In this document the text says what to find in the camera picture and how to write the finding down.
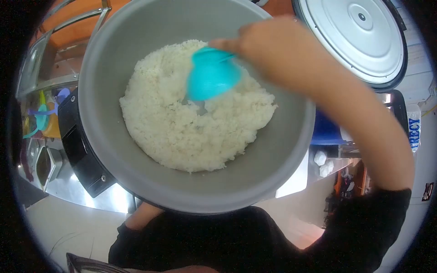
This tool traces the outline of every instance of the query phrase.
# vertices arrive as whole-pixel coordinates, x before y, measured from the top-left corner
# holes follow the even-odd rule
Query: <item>purple item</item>
[[[28,115],[51,115],[55,113],[58,115],[58,107],[61,104],[61,102],[70,95],[70,90],[68,88],[64,88],[61,91],[59,91],[58,95],[55,98],[55,109],[50,111],[35,111],[32,109],[28,109]]]

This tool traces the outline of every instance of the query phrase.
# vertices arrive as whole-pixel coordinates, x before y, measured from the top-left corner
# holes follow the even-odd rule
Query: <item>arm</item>
[[[271,82],[311,98],[352,136],[377,187],[412,188],[413,155],[395,117],[297,19],[257,22],[241,28],[237,39],[209,45],[238,54]]]
[[[143,202],[137,210],[125,221],[128,229],[141,231],[153,218],[164,211]]]

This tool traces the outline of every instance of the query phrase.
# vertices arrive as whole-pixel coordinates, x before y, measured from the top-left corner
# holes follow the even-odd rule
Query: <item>floor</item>
[[[256,205],[265,209],[285,236],[305,248],[323,233],[325,198],[335,176],[311,184],[305,190]],[[117,227],[128,214],[97,210],[48,196],[27,210],[28,219],[41,247],[66,268],[66,252],[108,261],[108,251],[117,237]]]

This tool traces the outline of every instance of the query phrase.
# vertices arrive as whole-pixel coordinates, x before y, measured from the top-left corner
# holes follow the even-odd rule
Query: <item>black sleeve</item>
[[[411,190],[380,190],[344,201],[303,256],[312,272],[374,272],[398,238]]]
[[[109,249],[108,263],[121,268],[131,268],[131,252],[139,242],[141,232],[127,228],[124,223],[117,230],[117,240]]]

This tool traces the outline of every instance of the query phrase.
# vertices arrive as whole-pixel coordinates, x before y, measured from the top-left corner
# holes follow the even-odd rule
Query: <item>teal plastic bowl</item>
[[[192,101],[209,100],[232,89],[241,79],[233,62],[235,55],[205,47],[193,54],[193,69],[188,77],[187,94]]]

